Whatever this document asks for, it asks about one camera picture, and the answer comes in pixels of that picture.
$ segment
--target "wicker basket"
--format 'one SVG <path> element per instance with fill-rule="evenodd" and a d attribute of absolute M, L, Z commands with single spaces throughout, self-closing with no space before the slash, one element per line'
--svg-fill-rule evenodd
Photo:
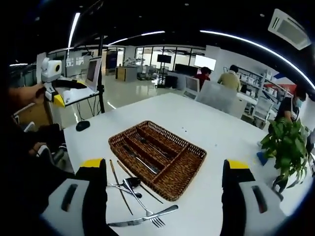
<path fill-rule="evenodd" d="M 108 142 L 112 152 L 135 176 L 168 201 L 175 201 L 183 194 L 207 155 L 205 150 L 151 121 L 119 133 Z M 159 172 L 152 173 L 128 153 L 126 146 Z"/>

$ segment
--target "chopsticks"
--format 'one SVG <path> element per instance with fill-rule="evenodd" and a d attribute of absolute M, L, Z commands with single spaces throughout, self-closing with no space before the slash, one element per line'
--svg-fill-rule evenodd
<path fill-rule="evenodd" d="M 116 172 L 115 172 L 115 169 L 114 169 L 113 162 L 112 162 L 112 160 L 109 160 L 109 162 L 110 162 L 110 166 L 111 166 L 111 168 L 112 168 L 112 171 L 113 171 L 113 174 L 114 174 L 114 177 L 115 177 L 115 180 L 116 180 L 116 184 L 119 184 L 118 179 L 117 179 L 117 175 L 116 175 Z M 130 207 L 129 207 L 127 201 L 126 201 L 126 198 L 125 198 L 125 196 L 124 196 L 124 194 L 123 194 L 123 192 L 122 192 L 122 190 L 120 189 L 119 191 L 120 191 L 120 193 L 121 193 L 121 195 L 122 195 L 122 197 L 123 197 L 123 200 L 124 200 L 126 206 L 127 206 L 128 209 L 129 209 L 131 215 L 133 215 L 133 214 L 132 214 L 132 211 L 131 211 L 131 209 L 130 209 Z"/>
<path fill-rule="evenodd" d="M 118 165 L 120 165 L 120 167 L 130 176 L 133 177 L 131 175 L 131 173 L 125 168 L 125 166 L 122 165 L 122 163 L 120 161 L 117 160 Z M 141 188 L 143 188 L 148 194 L 150 194 L 152 197 L 154 197 L 156 200 L 158 200 L 160 203 L 163 204 L 163 202 L 161 202 L 158 198 L 156 198 L 156 196 L 154 196 L 152 193 L 149 192 L 149 190 L 147 190 L 142 184 L 140 185 Z"/>

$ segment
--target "face mask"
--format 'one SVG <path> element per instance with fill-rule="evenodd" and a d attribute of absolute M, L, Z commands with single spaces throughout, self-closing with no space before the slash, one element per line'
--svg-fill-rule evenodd
<path fill-rule="evenodd" d="M 300 98 L 296 98 L 296 106 L 298 107 L 298 108 L 301 108 L 301 106 L 302 106 L 302 100 L 300 99 Z"/>

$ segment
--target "potted plant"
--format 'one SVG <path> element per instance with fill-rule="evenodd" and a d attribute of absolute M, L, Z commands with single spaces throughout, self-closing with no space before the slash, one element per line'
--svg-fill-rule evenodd
<path fill-rule="evenodd" d="M 275 158 L 274 167 L 280 171 L 273 187 L 278 184 L 282 192 L 287 185 L 289 176 L 296 174 L 296 180 L 288 188 L 295 186 L 306 176 L 308 154 L 305 148 L 305 127 L 301 121 L 289 122 L 283 118 L 279 121 L 270 120 L 273 132 L 266 135 L 260 142 L 265 150 L 264 158 Z"/>

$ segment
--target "ceiling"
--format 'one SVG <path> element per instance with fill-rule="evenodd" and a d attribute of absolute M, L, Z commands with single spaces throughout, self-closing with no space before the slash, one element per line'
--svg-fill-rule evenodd
<path fill-rule="evenodd" d="M 23 21 L 15 30 L 12 59 L 33 62 L 38 53 L 67 47 L 74 14 L 79 11 L 81 16 L 73 45 L 98 44 L 99 39 L 95 39 L 100 34 L 107 36 L 104 44 L 108 44 L 142 33 L 164 30 L 163 34 L 134 37 L 119 45 L 217 46 L 258 60 L 283 73 L 293 82 L 310 88 L 300 74 L 269 53 L 235 39 L 199 32 L 219 31 L 249 39 L 276 51 L 297 65 L 315 84 L 312 47 L 298 51 L 267 30 L 275 8 L 289 14 L 304 28 L 315 29 L 311 6 L 287 2 L 271 3 L 268 6 L 257 2 L 228 5 L 205 2 L 210 1 L 32 1 L 25 8 L 24 14 L 21 14 L 24 16 Z M 309 31 L 313 41 L 314 33 Z"/>

